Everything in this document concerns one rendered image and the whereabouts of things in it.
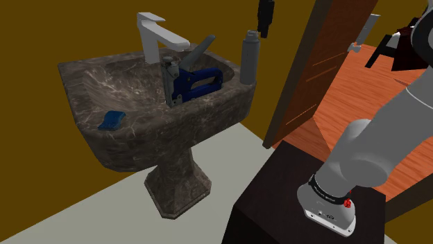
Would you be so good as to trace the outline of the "dark robot stand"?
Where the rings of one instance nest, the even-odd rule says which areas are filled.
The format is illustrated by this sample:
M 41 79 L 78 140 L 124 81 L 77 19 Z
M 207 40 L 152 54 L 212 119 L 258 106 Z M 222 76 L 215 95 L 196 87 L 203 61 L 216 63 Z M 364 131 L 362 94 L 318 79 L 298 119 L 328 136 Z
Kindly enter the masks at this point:
M 384 244 L 385 196 L 355 187 L 356 226 L 343 237 L 308 219 L 297 199 L 322 161 L 282 142 L 233 205 L 221 244 Z

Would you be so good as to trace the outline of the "brown wooden door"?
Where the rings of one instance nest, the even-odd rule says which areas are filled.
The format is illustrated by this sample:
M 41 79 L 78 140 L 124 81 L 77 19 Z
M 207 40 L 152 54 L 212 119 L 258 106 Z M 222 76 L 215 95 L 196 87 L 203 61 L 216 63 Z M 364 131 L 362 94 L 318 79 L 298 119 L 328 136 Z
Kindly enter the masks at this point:
M 311 119 L 378 0 L 316 0 L 263 141 L 270 148 Z

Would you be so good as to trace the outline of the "black chair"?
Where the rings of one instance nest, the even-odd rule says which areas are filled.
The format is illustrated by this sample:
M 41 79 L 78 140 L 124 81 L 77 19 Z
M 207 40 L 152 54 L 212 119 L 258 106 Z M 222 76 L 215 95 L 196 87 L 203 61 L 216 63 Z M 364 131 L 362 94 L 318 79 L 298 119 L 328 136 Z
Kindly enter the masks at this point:
M 393 58 L 392 71 L 426 69 L 428 63 L 415 52 L 411 45 L 411 31 L 418 20 L 418 17 L 414 17 L 407 26 L 399 28 L 396 33 L 385 35 L 365 67 L 371 68 L 377 58 L 384 55 Z

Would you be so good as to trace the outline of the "blue sponge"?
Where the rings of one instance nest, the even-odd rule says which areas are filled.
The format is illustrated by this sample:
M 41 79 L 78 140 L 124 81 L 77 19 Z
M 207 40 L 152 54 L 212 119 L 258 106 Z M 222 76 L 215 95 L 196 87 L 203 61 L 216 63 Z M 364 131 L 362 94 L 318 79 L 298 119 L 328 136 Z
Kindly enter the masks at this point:
M 103 118 L 103 122 L 98 126 L 98 130 L 118 130 L 121 127 L 121 121 L 125 116 L 125 112 L 114 110 L 108 111 Z

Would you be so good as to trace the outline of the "grey sink faucet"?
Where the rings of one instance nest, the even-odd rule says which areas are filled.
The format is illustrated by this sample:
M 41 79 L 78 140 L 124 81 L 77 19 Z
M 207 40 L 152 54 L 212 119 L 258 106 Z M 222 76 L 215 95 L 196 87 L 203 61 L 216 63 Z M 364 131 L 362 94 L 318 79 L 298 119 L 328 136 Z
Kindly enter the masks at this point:
M 158 25 L 158 22 L 164 21 L 164 18 L 152 12 L 137 13 L 137 27 L 142 41 L 144 57 L 149 64 L 160 61 L 159 42 L 174 51 L 184 51 L 190 47 L 190 42 L 187 39 Z

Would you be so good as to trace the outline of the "blue staple gun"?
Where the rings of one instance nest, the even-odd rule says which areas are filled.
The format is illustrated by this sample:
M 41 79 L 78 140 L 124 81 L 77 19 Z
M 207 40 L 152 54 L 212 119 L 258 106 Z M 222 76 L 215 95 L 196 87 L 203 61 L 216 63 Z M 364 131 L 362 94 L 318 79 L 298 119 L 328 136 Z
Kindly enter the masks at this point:
M 169 107 L 178 106 L 222 88 L 223 72 L 220 69 L 190 71 L 190 67 L 204 54 L 215 38 L 214 35 L 208 35 L 179 64 L 176 64 L 171 56 L 162 58 L 164 97 Z

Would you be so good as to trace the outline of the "dark marble pedestal sink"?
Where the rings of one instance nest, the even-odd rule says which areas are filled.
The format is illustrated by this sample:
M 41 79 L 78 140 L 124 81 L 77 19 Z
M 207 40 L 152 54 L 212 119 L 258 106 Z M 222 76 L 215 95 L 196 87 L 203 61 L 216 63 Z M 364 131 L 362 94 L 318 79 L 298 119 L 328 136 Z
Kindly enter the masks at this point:
M 193 70 L 216 67 L 223 87 L 169 107 L 159 64 L 142 51 L 58 65 L 77 128 L 95 157 L 117 172 L 148 170 L 145 186 L 163 218 L 175 219 L 205 198 L 211 181 L 192 148 L 248 116 L 254 85 L 240 83 L 238 65 L 206 51 Z M 115 131 L 98 130 L 108 111 L 125 112 Z

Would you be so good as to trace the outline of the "grey bottle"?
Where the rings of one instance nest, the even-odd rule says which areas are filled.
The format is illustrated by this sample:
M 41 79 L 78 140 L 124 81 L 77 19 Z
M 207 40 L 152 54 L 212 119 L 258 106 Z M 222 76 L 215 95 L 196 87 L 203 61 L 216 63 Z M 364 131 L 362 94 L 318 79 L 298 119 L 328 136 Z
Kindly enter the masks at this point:
M 251 85 L 256 81 L 260 40 L 256 30 L 248 30 L 242 43 L 240 83 Z

